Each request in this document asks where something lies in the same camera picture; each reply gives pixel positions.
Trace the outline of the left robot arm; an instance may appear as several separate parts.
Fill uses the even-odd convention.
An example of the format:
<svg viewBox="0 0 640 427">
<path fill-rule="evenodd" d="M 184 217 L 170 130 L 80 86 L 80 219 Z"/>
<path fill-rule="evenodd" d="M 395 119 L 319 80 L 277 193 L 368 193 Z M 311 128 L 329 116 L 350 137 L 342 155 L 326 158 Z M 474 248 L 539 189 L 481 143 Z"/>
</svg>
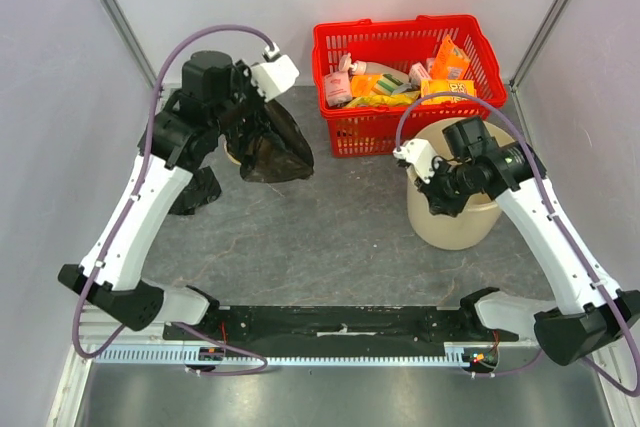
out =
<svg viewBox="0 0 640 427">
<path fill-rule="evenodd" d="M 182 67 L 179 88 L 153 110 L 130 179 L 99 239 L 59 282 L 132 331 L 154 322 L 182 322 L 201 340 L 216 335 L 214 300 L 191 287 L 146 281 L 143 264 L 166 216 L 217 199 L 220 186 L 203 165 L 221 139 L 234 146 L 259 133 L 265 108 L 298 77 L 288 57 L 248 65 L 225 53 L 200 51 Z"/>
</svg>

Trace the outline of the beige trash bin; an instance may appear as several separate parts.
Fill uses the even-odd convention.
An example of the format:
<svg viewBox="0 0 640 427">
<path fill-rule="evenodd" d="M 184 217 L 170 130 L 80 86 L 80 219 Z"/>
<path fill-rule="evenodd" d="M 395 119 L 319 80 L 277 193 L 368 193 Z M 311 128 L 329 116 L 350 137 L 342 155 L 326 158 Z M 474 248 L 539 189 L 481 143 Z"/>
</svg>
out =
<svg viewBox="0 0 640 427">
<path fill-rule="evenodd" d="M 419 131 L 415 138 L 429 141 L 439 155 L 449 157 L 451 152 L 442 131 L 458 120 L 462 118 L 434 122 Z M 500 127 L 486 121 L 484 124 L 489 133 L 496 138 L 499 146 L 515 141 Z M 433 247 L 450 251 L 474 247 L 489 234 L 502 217 L 501 208 L 485 194 L 471 196 L 465 209 L 457 217 L 432 215 L 427 199 L 418 192 L 414 184 L 415 179 L 414 172 L 408 169 L 406 194 L 409 223 L 414 232 Z"/>
</svg>

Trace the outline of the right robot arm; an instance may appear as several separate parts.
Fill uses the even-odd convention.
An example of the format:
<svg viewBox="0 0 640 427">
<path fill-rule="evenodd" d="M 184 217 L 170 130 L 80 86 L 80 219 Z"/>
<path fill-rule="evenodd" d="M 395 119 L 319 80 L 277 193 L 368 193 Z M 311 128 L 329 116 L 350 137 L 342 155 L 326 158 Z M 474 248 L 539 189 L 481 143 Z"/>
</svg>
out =
<svg viewBox="0 0 640 427">
<path fill-rule="evenodd" d="M 630 338 L 639 320 L 638 291 L 622 289 L 586 247 L 531 147 L 500 145 L 478 117 L 453 123 L 443 135 L 450 161 L 426 139 L 403 146 L 430 214 L 455 217 L 472 196 L 488 196 L 516 226 L 554 295 L 544 303 L 486 288 L 467 298 L 471 307 L 457 318 L 460 333 L 473 341 L 493 329 L 533 338 L 562 366 Z"/>
</svg>

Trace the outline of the black trash bag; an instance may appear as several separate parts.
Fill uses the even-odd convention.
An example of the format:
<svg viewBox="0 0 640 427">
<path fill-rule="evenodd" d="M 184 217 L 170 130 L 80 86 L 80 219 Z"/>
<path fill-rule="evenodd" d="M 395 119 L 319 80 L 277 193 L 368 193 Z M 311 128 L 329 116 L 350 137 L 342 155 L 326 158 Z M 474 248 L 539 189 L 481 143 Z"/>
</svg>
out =
<svg viewBox="0 0 640 427">
<path fill-rule="evenodd" d="M 277 100 L 266 103 L 269 120 L 266 134 L 248 147 L 231 147 L 241 162 L 240 177 L 245 182 L 284 183 L 306 180 L 314 173 L 314 156 L 294 117 Z"/>
<path fill-rule="evenodd" d="M 191 216 L 203 206 L 216 201 L 222 194 L 222 188 L 212 168 L 199 169 L 189 184 L 180 192 L 169 209 L 170 215 Z"/>
</svg>

